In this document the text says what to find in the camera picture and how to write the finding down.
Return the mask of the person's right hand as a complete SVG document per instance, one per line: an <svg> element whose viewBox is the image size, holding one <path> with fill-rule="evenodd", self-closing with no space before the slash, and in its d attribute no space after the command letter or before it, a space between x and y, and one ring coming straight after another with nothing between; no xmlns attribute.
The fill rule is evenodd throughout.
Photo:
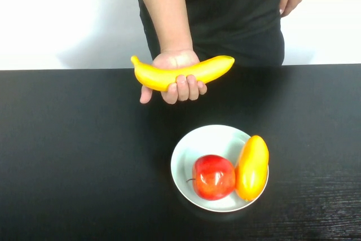
<svg viewBox="0 0 361 241"><path fill-rule="evenodd" d="M159 69L179 69L199 62L193 50L164 50L155 57L152 65ZM197 81L193 75L187 77L180 75L176 83L169 85L166 92L161 92L161 96L167 104L176 104L187 100L197 100L206 92L207 86L203 82Z"/></svg>

